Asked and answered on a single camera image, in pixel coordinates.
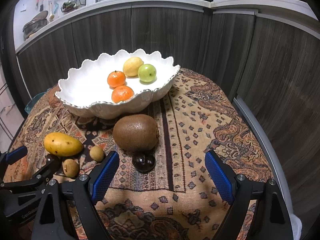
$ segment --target green apple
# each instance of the green apple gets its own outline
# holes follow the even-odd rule
[[[138,77],[144,83],[151,83],[156,79],[157,70],[151,64],[144,64],[138,69]]]

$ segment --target tangerine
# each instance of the tangerine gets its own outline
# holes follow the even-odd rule
[[[128,86],[116,87],[112,94],[111,99],[114,103],[119,103],[120,101],[126,101],[134,95],[132,88]]]
[[[122,86],[125,83],[125,74],[122,71],[112,71],[107,78],[107,82],[112,88]]]

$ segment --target metal baseboard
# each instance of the metal baseboard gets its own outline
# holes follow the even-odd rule
[[[288,212],[293,213],[291,195],[288,187],[287,180],[284,176],[279,159],[273,149],[266,133],[258,123],[257,119],[254,117],[253,113],[250,111],[249,107],[245,104],[241,97],[233,98],[234,104],[238,107],[239,111],[243,114],[244,118],[248,122],[252,132],[257,138],[268,162],[271,167],[274,179],[279,185],[284,202],[287,206]]]

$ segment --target countertop edge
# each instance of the countertop edge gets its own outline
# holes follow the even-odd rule
[[[118,5],[124,3],[131,3],[136,1],[167,1],[167,2],[177,2],[177,3],[184,3],[190,5],[196,5],[205,8],[226,8],[226,7],[234,7],[234,6],[245,6],[245,5],[257,5],[261,6],[270,6],[270,7],[278,7],[284,8],[287,10],[292,10],[304,14],[307,17],[311,17],[316,19],[315,14],[309,7],[309,5],[305,2],[300,0],[217,0],[214,2],[207,2],[204,0],[104,0],[100,1],[91,5],[87,5],[85,7],[79,8],[74,10],[68,14],[63,15],[62,17],[57,18],[53,22],[48,23],[45,27],[41,30],[36,32],[35,35],[24,41],[16,50],[16,54],[22,51],[28,44],[32,43],[35,39],[37,39],[41,34],[47,32],[48,30],[54,28],[55,26],[62,24],[63,22],[71,22],[72,18],[75,18],[81,14],[88,13],[93,10],[97,10],[99,8],[108,7],[111,5]]]

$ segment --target floor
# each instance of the floor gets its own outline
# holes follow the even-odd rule
[[[0,151],[8,150],[23,117],[15,105],[0,65]]]

